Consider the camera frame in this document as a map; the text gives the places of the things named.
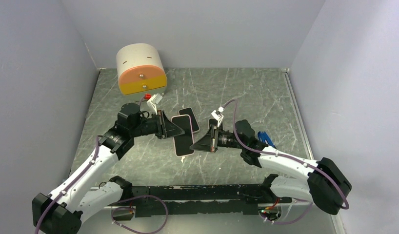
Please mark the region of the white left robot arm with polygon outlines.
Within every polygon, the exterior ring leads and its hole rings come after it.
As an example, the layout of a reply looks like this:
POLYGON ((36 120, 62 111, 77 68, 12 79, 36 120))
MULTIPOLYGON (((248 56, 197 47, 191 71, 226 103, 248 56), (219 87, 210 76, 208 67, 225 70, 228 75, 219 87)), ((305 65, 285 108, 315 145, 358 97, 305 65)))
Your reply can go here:
POLYGON ((128 204, 136 199, 132 183, 120 176, 92 191, 92 185, 134 146, 135 138, 154 135, 159 139, 176 137, 184 130, 172 123, 161 110, 147 116, 135 103, 118 112, 112 128, 96 137, 93 152, 61 185, 49 194, 39 193, 32 201, 35 233, 76 234, 81 225, 104 207, 128 204))

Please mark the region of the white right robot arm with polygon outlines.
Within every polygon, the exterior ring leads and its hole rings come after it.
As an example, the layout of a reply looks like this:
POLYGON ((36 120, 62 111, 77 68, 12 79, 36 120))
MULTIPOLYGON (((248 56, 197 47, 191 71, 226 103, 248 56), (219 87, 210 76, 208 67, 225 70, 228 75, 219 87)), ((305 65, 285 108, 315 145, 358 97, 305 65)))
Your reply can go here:
POLYGON ((261 183, 261 197, 266 202, 290 197, 314 203, 319 209, 336 215, 348 209, 347 196, 352 185, 329 158, 304 159, 282 152, 260 141, 246 120, 237 121, 235 131, 210 125, 208 132, 190 149, 214 153, 220 147, 241 149, 241 158, 249 165, 286 174, 271 174, 261 183))

